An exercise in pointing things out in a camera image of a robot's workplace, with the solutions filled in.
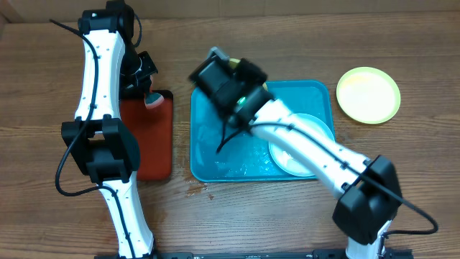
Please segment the light blue plate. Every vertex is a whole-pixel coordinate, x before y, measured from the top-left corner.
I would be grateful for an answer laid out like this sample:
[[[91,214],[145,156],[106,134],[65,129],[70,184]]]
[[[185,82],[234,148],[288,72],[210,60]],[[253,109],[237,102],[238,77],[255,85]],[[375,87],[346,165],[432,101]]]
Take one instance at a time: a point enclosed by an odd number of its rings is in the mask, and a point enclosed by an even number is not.
[[[313,130],[315,130],[317,133],[325,137],[328,137],[333,141],[335,140],[334,129],[331,129],[325,122],[323,122],[319,118],[311,114],[304,113],[297,113],[296,116],[303,121],[303,124],[306,124]],[[292,176],[315,178],[314,173],[312,173],[309,169],[301,165],[285,150],[282,150],[281,148],[279,148],[271,142],[268,144],[268,148],[270,151],[270,155],[272,156],[272,159],[274,160],[276,166],[279,167],[282,171],[285,171],[286,173]]]

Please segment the dark blue sponge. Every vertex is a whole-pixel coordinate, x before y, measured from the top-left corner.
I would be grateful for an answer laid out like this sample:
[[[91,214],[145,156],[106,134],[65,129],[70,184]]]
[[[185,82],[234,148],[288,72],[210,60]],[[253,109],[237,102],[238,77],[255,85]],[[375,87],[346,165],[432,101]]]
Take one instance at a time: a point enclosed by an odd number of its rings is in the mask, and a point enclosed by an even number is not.
[[[147,109],[154,109],[163,103],[165,98],[157,92],[147,93],[144,97],[144,104]]]

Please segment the green plate back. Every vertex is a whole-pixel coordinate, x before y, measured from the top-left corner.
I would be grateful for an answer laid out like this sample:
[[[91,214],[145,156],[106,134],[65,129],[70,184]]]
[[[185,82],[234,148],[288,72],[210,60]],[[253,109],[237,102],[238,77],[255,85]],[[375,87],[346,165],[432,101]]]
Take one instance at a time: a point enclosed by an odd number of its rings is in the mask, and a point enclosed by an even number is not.
[[[240,59],[237,59],[237,58],[229,58],[229,65],[232,67],[232,68],[235,68],[239,63],[240,63]],[[267,84],[266,83],[263,83],[262,84],[262,87],[267,90]]]

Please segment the green plate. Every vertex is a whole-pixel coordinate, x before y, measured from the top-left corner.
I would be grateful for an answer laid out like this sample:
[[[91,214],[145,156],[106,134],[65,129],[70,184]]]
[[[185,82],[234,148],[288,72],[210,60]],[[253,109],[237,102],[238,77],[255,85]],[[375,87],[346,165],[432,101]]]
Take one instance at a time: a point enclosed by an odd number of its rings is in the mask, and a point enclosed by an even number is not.
[[[237,59],[237,58],[229,58],[229,65],[232,67],[232,68],[235,68],[239,63],[240,63],[240,59]],[[262,84],[262,87],[267,90],[267,84],[266,83],[263,83]]]
[[[384,71],[358,67],[347,71],[337,83],[336,99],[342,111],[364,124],[392,119],[401,103],[396,82]]]

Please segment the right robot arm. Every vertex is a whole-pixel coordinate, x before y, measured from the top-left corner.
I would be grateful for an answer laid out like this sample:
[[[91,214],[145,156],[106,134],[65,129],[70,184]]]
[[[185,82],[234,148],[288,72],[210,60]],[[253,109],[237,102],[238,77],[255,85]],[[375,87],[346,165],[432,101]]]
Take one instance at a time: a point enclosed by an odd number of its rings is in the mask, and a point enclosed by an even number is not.
[[[381,258],[384,234],[401,205],[395,166],[370,160],[315,132],[263,86],[267,76],[248,60],[235,67],[215,55],[189,76],[218,115],[291,155],[336,198],[333,221],[349,238],[348,258]]]

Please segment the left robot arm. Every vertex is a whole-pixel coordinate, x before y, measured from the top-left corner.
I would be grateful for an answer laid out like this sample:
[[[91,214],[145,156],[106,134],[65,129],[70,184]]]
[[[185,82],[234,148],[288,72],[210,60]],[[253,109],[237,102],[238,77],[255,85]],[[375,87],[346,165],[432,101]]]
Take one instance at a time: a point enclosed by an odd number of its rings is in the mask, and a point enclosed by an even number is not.
[[[83,40],[83,85],[74,119],[64,122],[61,136],[67,150],[55,174],[55,187],[66,159],[73,157],[93,187],[80,196],[100,191],[116,230],[118,258],[157,258],[137,190],[140,150],[134,135],[121,120],[120,101],[146,94],[157,72],[148,52],[137,53],[132,40],[139,17],[125,1],[107,1],[105,8],[85,10],[78,28],[70,32]]]

